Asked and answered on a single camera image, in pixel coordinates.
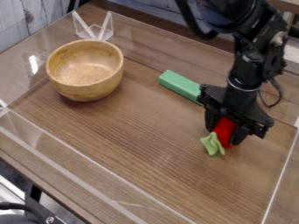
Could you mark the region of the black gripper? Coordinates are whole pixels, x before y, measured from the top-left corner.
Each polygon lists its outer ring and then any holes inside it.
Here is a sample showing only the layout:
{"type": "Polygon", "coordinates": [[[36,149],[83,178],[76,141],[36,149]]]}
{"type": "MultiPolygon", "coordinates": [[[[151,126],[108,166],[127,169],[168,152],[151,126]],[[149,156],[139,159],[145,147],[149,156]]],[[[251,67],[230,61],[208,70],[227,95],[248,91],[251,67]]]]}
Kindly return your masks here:
{"type": "Polygon", "coordinates": [[[220,118],[226,116],[238,124],[230,138],[231,145],[239,145],[248,135],[264,138],[274,127],[274,118],[258,103],[259,82],[255,85],[238,84],[228,80],[226,87],[203,84],[199,103],[204,106],[206,129],[212,132],[220,118]]]}

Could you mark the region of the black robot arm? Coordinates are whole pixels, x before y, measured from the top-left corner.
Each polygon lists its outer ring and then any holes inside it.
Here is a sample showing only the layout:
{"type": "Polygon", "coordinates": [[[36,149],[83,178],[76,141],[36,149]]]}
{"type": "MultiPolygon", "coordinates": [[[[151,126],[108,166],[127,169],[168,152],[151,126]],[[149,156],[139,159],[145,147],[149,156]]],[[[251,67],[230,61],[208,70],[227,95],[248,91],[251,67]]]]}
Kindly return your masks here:
{"type": "Polygon", "coordinates": [[[218,135],[223,147],[239,145],[248,136],[264,137],[274,119],[260,88],[276,83],[286,68],[287,23],[267,0],[195,0],[204,31],[192,13],[188,0],[175,0],[186,24],[195,35],[215,39],[222,33],[234,36],[234,65],[224,87],[200,86],[198,102],[206,108],[206,128],[218,135]]]}

